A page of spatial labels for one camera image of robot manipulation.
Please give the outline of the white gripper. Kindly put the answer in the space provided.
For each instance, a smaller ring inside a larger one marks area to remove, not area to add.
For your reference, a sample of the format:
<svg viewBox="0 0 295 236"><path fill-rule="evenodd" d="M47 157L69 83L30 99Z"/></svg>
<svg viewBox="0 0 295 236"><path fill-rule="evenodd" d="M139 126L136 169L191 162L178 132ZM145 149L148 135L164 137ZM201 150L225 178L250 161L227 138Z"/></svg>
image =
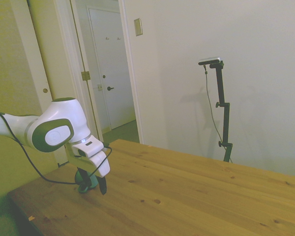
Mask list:
<svg viewBox="0 0 295 236"><path fill-rule="evenodd" d="M78 167L78 183L91 187L91 179L87 172L96 172L99 189L102 195L107 193L107 183L104 177L110 171L110 165L106 159L101 142L83 142L79 144L65 145L68 161Z"/></svg>

